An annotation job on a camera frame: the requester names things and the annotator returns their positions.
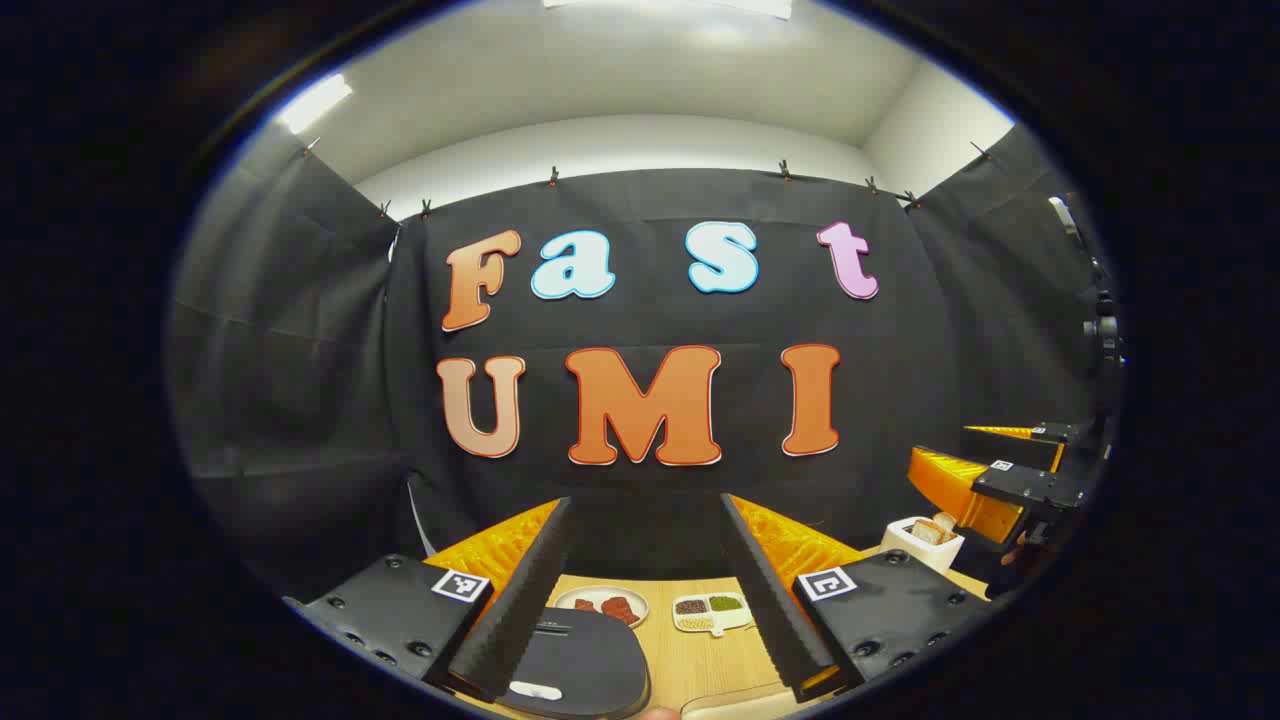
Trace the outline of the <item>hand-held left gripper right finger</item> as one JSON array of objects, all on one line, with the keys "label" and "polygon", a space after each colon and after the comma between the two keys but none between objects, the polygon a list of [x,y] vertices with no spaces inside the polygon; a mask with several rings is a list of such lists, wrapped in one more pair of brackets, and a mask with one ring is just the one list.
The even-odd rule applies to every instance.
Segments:
[{"label": "hand-held left gripper right finger", "polygon": [[722,548],[783,685],[805,702],[931,659],[992,603],[902,550],[865,553],[722,495]]}]

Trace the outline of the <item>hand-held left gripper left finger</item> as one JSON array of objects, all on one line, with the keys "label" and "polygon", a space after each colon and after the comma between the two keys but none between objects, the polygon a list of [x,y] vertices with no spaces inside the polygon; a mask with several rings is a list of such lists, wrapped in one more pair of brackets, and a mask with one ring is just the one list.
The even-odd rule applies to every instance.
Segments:
[{"label": "hand-held left gripper left finger", "polygon": [[573,502],[561,497],[429,559],[388,553],[308,602],[283,601],[376,667],[492,702],[529,647],[572,533]]}]

